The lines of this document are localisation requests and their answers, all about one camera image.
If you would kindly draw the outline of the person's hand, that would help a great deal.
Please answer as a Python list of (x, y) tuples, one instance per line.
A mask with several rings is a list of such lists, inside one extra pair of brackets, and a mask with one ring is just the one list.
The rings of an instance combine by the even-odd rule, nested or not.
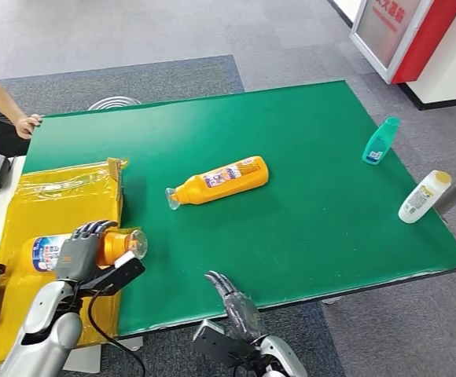
[(34, 133), (34, 130), (41, 125), (42, 118), (40, 115), (20, 115), (17, 119), (13, 120), (16, 133), (25, 140), (29, 140)]

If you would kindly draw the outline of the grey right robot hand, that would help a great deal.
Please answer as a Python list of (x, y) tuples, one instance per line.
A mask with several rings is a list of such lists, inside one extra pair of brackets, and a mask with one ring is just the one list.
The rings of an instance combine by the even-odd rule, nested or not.
[(253, 299), (223, 274), (211, 270), (204, 277), (211, 282), (222, 299), (236, 339), (253, 343), (268, 335), (267, 326)]

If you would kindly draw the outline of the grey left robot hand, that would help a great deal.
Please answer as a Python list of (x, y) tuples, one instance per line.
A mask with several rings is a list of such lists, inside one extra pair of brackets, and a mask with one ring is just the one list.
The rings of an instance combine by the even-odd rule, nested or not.
[(105, 232), (117, 221), (92, 221), (75, 229), (60, 249), (54, 271), (58, 280), (86, 283), (101, 275), (97, 257)]

